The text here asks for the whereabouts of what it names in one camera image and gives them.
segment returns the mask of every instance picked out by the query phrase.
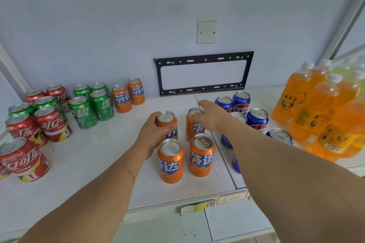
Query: person's right arm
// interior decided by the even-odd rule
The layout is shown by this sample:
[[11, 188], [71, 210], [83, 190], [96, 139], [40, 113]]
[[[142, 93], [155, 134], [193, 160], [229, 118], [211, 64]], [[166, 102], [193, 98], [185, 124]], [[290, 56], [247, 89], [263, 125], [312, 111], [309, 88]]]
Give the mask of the person's right arm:
[[202, 100], [190, 116], [231, 142], [255, 203], [282, 243], [365, 242], [365, 182], [357, 175], [279, 142]]

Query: sprite can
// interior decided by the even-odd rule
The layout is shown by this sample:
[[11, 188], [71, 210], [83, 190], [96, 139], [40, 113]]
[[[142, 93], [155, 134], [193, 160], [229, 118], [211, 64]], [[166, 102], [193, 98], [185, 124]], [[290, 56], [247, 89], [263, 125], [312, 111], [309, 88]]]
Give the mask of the sprite can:
[[90, 94], [91, 104], [101, 121], [106, 121], [114, 116], [112, 106], [110, 106], [110, 98], [106, 91], [94, 91]]
[[98, 118], [85, 96], [72, 98], [69, 108], [80, 129], [90, 129], [98, 123]]
[[45, 96], [37, 99], [34, 102], [35, 109], [38, 111], [39, 109], [45, 108], [45, 107], [55, 107], [58, 109], [62, 115], [63, 119], [68, 122], [68, 118], [66, 116], [66, 113], [62, 110], [60, 103], [54, 98], [53, 96]]
[[73, 90], [73, 94], [75, 95], [75, 97], [84, 96], [87, 99], [90, 99], [90, 93], [91, 93], [91, 87], [89, 87], [88, 85], [78, 85]]
[[112, 95], [110, 94], [109, 88], [105, 83], [95, 83], [95, 84], [93, 84], [93, 86], [91, 87], [91, 91], [105, 91], [107, 93], [107, 95], [109, 95], [110, 105], [112, 107], [114, 107], [114, 101], [113, 101]]
[[35, 110], [35, 107], [28, 103], [20, 103], [8, 108], [8, 115], [9, 117], [19, 114], [29, 114], [30, 116], [34, 116]]

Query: blue soda can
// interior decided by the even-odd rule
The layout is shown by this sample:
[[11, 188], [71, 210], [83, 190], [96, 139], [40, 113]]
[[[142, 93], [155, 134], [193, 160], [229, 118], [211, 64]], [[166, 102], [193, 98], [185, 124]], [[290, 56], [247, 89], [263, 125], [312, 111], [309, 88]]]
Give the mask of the blue soda can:
[[293, 137], [286, 131], [281, 128], [275, 128], [266, 133], [269, 137], [272, 137], [281, 142], [293, 145]]
[[238, 91], [233, 95], [233, 111], [237, 111], [246, 115], [251, 102], [250, 94], [244, 91]]
[[[230, 115], [237, 118], [238, 120], [242, 121], [243, 123], [247, 122], [247, 117], [244, 114], [240, 113], [240, 112], [235, 112], [234, 111], [234, 112], [231, 112]], [[229, 142], [229, 140], [223, 134], [221, 136], [221, 142], [222, 142], [224, 147], [227, 147], [229, 149], [233, 149], [232, 144]]]
[[241, 173], [236, 156], [232, 160], [232, 167], [237, 173]]
[[232, 98], [228, 96], [218, 96], [217, 99], [215, 99], [214, 103], [217, 104], [219, 107], [224, 108], [228, 113], [232, 112]]
[[269, 114], [264, 109], [254, 108], [247, 113], [246, 124], [263, 133], [269, 122]]

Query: person's left hand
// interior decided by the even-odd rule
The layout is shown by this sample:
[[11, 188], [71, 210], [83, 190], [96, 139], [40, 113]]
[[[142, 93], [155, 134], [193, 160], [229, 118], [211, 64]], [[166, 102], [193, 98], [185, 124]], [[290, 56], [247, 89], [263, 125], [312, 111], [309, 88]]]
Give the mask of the person's left hand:
[[154, 149], [163, 140], [164, 136], [177, 128], [177, 123], [171, 123], [164, 127], [157, 127], [155, 122], [160, 112], [154, 112], [148, 117], [145, 124], [139, 131], [136, 142], [134, 143], [141, 151], [146, 152], [145, 160], [149, 159]]

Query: silver can top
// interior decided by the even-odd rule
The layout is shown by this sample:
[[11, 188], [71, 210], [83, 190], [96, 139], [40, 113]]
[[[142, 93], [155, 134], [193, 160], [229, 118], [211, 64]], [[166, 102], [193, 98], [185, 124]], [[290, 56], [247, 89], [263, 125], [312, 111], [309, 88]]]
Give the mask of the silver can top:
[[234, 112], [231, 112], [230, 115], [233, 116], [234, 118], [237, 118], [238, 120], [240, 120], [244, 123], [247, 122], [247, 117], [244, 114], [240, 113], [240, 112], [234, 111]]
[[41, 108], [34, 113], [34, 116], [45, 116], [54, 112], [55, 109], [56, 109], [55, 107]]
[[94, 91], [90, 94], [91, 97], [94, 97], [94, 98], [98, 98], [98, 97], [102, 97], [104, 96], [105, 94], [107, 94], [106, 91]]
[[95, 84], [93, 84], [92, 88], [100, 89], [100, 88], [103, 88], [104, 86], [105, 86], [105, 83], [95, 83]]
[[250, 113], [258, 119], [266, 119], [269, 117], [269, 114], [264, 109], [259, 109], [259, 108], [250, 109]]
[[89, 87], [88, 85], [78, 85], [77, 87], [75, 87], [74, 91], [83, 91], [88, 87]]
[[10, 140], [0, 145], [0, 155], [11, 154], [22, 148], [27, 140], [23, 137]]
[[139, 78], [132, 78], [128, 81], [128, 84], [138, 84], [140, 82]]
[[232, 103], [232, 98], [230, 98], [228, 96], [218, 96], [217, 100], [218, 100], [218, 102], [223, 103], [223, 104]]
[[191, 108], [188, 111], [188, 115], [192, 115], [192, 114], [203, 114], [204, 111], [201, 108]]
[[30, 104], [28, 104], [28, 103], [16, 104], [16, 105], [13, 105], [10, 108], [8, 108], [8, 112], [19, 112], [19, 111], [25, 110], [29, 106], [30, 106]]
[[162, 141], [159, 149], [165, 156], [173, 157], [181, 152], [182, 146], [176, 139], [169, 138]]
[[122, 91], [123, 89], [125, 89], [125, 86], [123, 86], [123, 85], [115, 85], [112, 88], [112, 91]]
[[51, 102], [54, 99], [52, 96], [45, 96], [35, 100], [34, 105], [43, 105]]
[[31, 97], [31, 96], [35, 96], [35, 95], [37, 95], [37, 94], [39, 94], [39, 93], [41, 93], [42, 91], [40, 91], [39, 89], [34, 89], [34, 90], [32, 90], [32, 91], [28, 91], [26, 94], [25, 94], [25, 96], [27, 96], [27, 97]]
[[170, 111], [160, 112], [160, 114], [157, 116], [157, 119], [163, 123], [169, 123], [172, 120], [174, 120], [174, 118], [175, 118], [174, 113]]
[[286, 131], [281, 128], [275, 128], [269, 131], [270, 136], [276, 140], [290, 143], [293, 141], [293, 137]]
[[194, 146], [200, 150], [209, 150], [213, 147], [213, 139], [206, 134], [197, 134], [193, 137]]
[[235, 93], [235, 96], [237, 96], [238, 98], [241, 98], [241, 99], [248, 99], [248, 98], [250, 98], [250, 94], [248, 92], [245, 92], [245, 91], [237, 91]]
[[9, 117], [5, 120], [5, 125], [14, 125], [23, 122], [29, 117], [29, 114], [19, 114], [13, 117]]
[[70, 105], [80, 105], [85, 103], [87, 100], [88, 99], [84, 96], [78, 96], [70, 100]]
[[59, 88], [61, 88], [61, 85], [50, 85], [48, 88], [46, 88], [47, 91], [55, 91]]

